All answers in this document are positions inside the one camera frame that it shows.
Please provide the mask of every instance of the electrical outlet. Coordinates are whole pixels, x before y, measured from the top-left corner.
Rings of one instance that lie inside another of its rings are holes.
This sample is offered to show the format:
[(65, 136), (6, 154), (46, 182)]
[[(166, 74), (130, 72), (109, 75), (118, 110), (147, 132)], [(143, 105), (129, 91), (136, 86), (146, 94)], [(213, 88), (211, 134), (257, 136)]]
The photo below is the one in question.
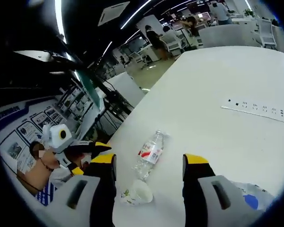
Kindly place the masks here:
[(253, 102), (246, 98), (227, 98), (222, 108), (284, 122), (284, 109), (276, 105), (268, 105), (268, 103), (269, 102)]

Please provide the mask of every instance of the plastic water bottle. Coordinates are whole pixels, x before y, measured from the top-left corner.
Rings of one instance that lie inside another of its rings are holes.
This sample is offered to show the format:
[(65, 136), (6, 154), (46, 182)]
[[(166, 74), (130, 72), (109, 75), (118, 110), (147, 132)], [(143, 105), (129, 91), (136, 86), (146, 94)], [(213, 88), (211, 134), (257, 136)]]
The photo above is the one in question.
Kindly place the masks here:
[(134, 169), (136, 170), (137, 177), (144, 180), (149, 176), (151, 170), (157, 163), (164, 147), (164, 134), (157, 130), (141, 148), (138, 154), (138, 160)]

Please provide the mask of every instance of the paper cup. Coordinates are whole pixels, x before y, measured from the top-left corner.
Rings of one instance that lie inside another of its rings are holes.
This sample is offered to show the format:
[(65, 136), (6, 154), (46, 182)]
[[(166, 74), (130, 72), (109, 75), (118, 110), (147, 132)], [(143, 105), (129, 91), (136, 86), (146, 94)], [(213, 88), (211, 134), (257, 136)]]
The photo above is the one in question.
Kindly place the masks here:
[(151, 202), (152, 198), (149, 186), (141, 180), (135, 180), (130, 189), (122, 193), (121, 202), (128, 205), (140, 205)]

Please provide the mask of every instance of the bottle label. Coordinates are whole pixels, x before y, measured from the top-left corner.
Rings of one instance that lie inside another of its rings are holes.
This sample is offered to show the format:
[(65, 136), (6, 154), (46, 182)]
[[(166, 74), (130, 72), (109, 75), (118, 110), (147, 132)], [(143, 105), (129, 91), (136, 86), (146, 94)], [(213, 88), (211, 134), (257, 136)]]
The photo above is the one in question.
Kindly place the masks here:
[(146, 142), (138, 155), (143, 159), (145, 159), (146, 161), (156, 164), (161, 153), (162, 153), (161, 147), (159, 147), (156, 144)]

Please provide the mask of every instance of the black ceiling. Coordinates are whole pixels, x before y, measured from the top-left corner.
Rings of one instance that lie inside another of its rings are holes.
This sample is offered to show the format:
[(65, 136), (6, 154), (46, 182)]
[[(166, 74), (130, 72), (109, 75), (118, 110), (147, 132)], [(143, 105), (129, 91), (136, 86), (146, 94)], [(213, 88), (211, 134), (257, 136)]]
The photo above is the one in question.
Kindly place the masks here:
[[(62, 0), (62, 19), (65, 37), (71, 49), (87, 64), (98, 60), (110, 41), (110, 50), (123, 44), (137, 29), (144, 13), (161, 18), (161, 13), (186, 0), (152, 0), (123, 29), (122, 24), (147, 0), (131, 0), (119, 18), (98, 26), (104, 8), (126, 0)], [(60, 53), (56, 38), (58, 27), (54, 0), (44, 0), (35, 7), (12, 6), (6, 24), (6, 43), (13, 50), (51, 50)]]

